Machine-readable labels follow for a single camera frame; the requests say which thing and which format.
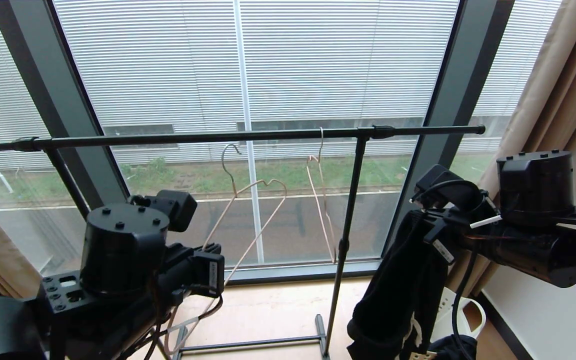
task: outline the clothes hanger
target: clothes hanger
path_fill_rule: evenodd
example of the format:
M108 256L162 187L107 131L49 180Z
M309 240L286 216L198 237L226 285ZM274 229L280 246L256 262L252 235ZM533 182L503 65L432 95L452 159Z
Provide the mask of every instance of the clothes hanger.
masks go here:
M317 212L319 215L319 221L321 223L321 230L324 233L324 240L326 240L326 246L328 249L328 253L330 254L330 261L332 262L332 264L335 264L337 262L337 249L335 249L334 246L330 246L329 234L328 231L326 231L326 225L324 225L324 218L322 215L322 206L320 205L320 198L318 198L317 196L317 191L315 190L315 184L313 183L313 176L311 176L311 169L309 167L312 161L317 163L319 169L319 178L321 180L321 194L324 203L324 214L326 214L328 227L330 229L330 237L334 239L335 232L333 230L332 221L330 219L330 215L328 212L328 201L326 199L326 183L324 182L324 173L322 171L322 149L324 147L324 128L320 127L319 129L321 130L321 142L319 144L318 156L313 155L308 156L308 159L306 160L306 173L308 173L308 181L310 182L310 188L312 189L312 194L314 195L315 202L317 203Z
M283 196L281 198L281 201L279 201L279 205L277 205L277 207L274 208L274 211L272 212L272 214L270 214L270 217L268 218L268 220L266 220L266 222L263 224L263 226L261 227L261 230L259 231L259 233L256 235L256 237L254 237L254 239L252 241L250 241L250 244L248 245L246 251L244 251L243 255L239 258L237 264L235 264L235 266L232 268L232 271L230 272L230 274L228 274L226 280L224 281L223 285L224 287L226 285L228 285L228 282L231 280L231 278L233 277L233 275L235 274L235 272L237 271L237 269L240 267L240 265L242 264L243 260L246 258L246 255L248 255L250 249L252 249L252 247L254 246L254 244L257 243L259 237L261 237L262 233L264 232L264 230L266 229L266 226L268 226L268 224L270 223L270 221L272 221L272 219L275 217L275 215L277 214L277 212L279 211L279 209L282 207L282 205L284 204L284 201L286 201L286 198L288 197L288 188L286 187L286 184L284 182L282 182L281 180L277 180L276 178L272 178L270 181L266 181L264 179L261 180L257 180L256 182L253 182L249 185L247 185L246 187L244 187L243 189L240 189L239 191L237 191L237 186L235 184L235 179L233 177L233 174L230 173L230 171L228 171L226 169L226 163L224 162L224 154L226 153L226 150L230 147L233 147L238 154L241 154L240 150L237 148L237 145L230 143L228 145L226 145L223 148L223 151L221 152L221 167L223 168L223 170L228 174L228 176L230 176L230 182L232 184L232 189L233 189L233 196L232 198L230 198L230 201L228 202L228 204L226 205L226 208L224 208L224 210L221 212L221 216L219 216L219 219L217 219L217 223L214 224L214 226L212 227L212 230L210 231L210 233L208 234L208 237L206 237L206 240L203 242L203 246L201 247L202 250L206 249L206 246L208 246L208 243L210 242L210 240L212 239L213 235L215 234L215 230L217 230L217 228L219 227L219 225L222 223L222 219L224 219L224 216L226 216L226 213L228 212L228 210L231 208L231 205L233 205L233 202L235 201L235 199L237 199L240 194L242 194L243 192L247 191L248 189L258 185L258 184L263 184L266 187L269 187L271 184L273 183L278 183L281 185L281 187L283 188ZM210 301L210 303L208 303L208 305L206 305L205 309L202 311L201 315L199 316L195 316L192 317L190 319L187 319L186 321L183 321L182 323L179 323L177 325L172 325L172 323L175 320L175 317L177 315L177 311L179 309L179 306L174 307L174 310L172 311L171 315L170 315L170 320L168 321L167 324L167 329L165 330L165 334L164 334L164 350L168 353L168 355L175 355L176 353L179 352L179 350L181 350L181 348L184 346L184 344L186 343L186 340L190 337L190 335L193 333L193 331L197 328L197 325L199 325L199 321L201 319L205 319L206 314L208 314L209 312L211 312L212 310L210 310L214 303L215 300L217 299L212 299L212 301ZM183 336L183 338L181 339L181 341L177 342L177 345L174 347L173 350L170 350L170 340L169 340L169 335L170 333L180 330L181 328L184 328L185 326L189 326L191 324L194 324L194 326L192 326L192 328L190 328L185 335Z

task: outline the baseboard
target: baseboard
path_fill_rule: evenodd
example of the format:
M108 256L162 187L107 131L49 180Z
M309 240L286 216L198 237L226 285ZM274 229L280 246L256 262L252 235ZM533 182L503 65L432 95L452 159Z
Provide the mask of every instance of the baseboard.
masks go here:
M515 333L510 330L510 327L506 321L504 321L503 317L501 317L497 309L490 303L486 295L480 292L474 299L484 308L487 320L490 321L499 335L501 335L503 341L508 344L510 351L512 351L517 360L534 360L528 351L526 351L523 344L519 342Z

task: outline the grass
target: grass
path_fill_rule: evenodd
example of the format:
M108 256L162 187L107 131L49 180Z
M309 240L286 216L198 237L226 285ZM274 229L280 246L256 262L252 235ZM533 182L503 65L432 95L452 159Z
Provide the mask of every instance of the grass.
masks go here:
M457 155L451 170L471 182L477 182L487 168L489 154ZM354 157L327 157L322 160L322 170L329 192L347 192L352 177ZM359 186L373 190L393 190L400 187L410 164L409 156L366 157L361 168ZM197 198L222 198L232 191L230 177L219 162L193 164L167 164L157 158L145 165L122 164L121 172L133 194L156 194L161 189L188 191ZM247 162L227 162L238 189L249 184ZM311 162L313 183L320 187L317 164ZM4 174L14 190L10 194L0 180L0 203L53 202L71 203L70 196L56 172L11 171ZM256 177L276 178L288 187L291 194L310 194L306 173L306 160L261 160L256 162ZM279 190L279 186L270 190Z

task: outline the clothes rack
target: clothes rack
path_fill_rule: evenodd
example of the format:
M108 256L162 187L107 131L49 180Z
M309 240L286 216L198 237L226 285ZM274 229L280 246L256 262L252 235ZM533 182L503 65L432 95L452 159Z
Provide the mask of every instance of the clothes rack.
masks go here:
M366 143L371 139L387 139L398 135L448 135L448 134L483 134L485 126L443 126L443 127L392 127L377 125L372 127L357 127L349 129L312 129L312 130L272 130L272 131L242 131L242 132L204 132L198 134L158 134L134 136L92 136L92 137L53 137L42 139L39 137L22 137L12 142L0 143L0 151L43 151L48 155L53 166L64 182L68 193L73 198L77 209L85 218L89 212L85 199L79 191L73 176L68 170L64 158L57 151L61 148L78 148L89 146L122 146L144 144L187 144L202 142L239 142L239 141L268 141L268 140L295 140L295 139L333 139L356 138L354 150L354 164L352 178L345 212L343 231L338 244L336 272L332 300L330 303L327 329L324 327L323 317L315 315L316 335L300 337L286 337L281 339L268 339L259 341L241 341L225 344L208 344L201 346L188 346L182 348L180 353L190 351L207 351L216 349L230 349L253 346L269 346L290 343L318 342L322 360L330 360L330 342L332 335L341 278L344 271L346 256L350 248L350 228L357 199L357 188L361 175Z

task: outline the laundry basket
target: laundry basket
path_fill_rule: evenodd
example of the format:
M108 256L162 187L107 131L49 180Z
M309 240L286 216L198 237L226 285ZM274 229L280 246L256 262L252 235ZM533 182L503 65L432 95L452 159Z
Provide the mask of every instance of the laundry basket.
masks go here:
M434 330L432 330L432 335L430 336L431 343L453 334L452 318L455 296L457 296L457 294L452 292L450 289L447 287L443 288L439 310L437 311L437 319L434 321ZM477 309L481 314L481 323L474 329L471 329L471 326L468 324L468 319L466 319L466 314L464 314L464 308L470 303L477 306ZM460 298L457 312L457 329L459 330L459 335L467 335L476 339L482 332L484 325L486 325L486 312L482 305L471 298ZM428 353L425 354L412 353L410 359L431 360L434 359L436 355L437 354L432 351L428 351Z

